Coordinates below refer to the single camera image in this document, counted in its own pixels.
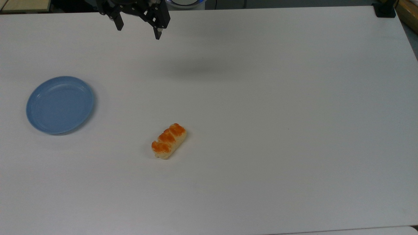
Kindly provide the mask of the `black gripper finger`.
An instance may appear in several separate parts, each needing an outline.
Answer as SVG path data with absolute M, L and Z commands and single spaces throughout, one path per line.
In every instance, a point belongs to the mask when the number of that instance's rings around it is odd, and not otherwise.
M 124 9 L 124 5 L 119 0 L 96 0 L 98 12 L 101 15 L 106 15 L 112 20 L 118 31 L 124 26 L 124 22 L 121 18 L 121 12 Z
M 163 29 L 170 22 L 170 15 L 164 0 L 139 0 L 140 18 L 153 27 L 155 39 L 159 40 Z

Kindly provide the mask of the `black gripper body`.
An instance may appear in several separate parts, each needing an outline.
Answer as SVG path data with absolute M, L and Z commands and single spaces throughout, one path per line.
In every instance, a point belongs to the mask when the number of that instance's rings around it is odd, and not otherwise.
M 125 12 L 137 16 L 156 16 L 154 4 L 154 0 L 107 0 L 106 15 L 118 15 L 120 12 Z

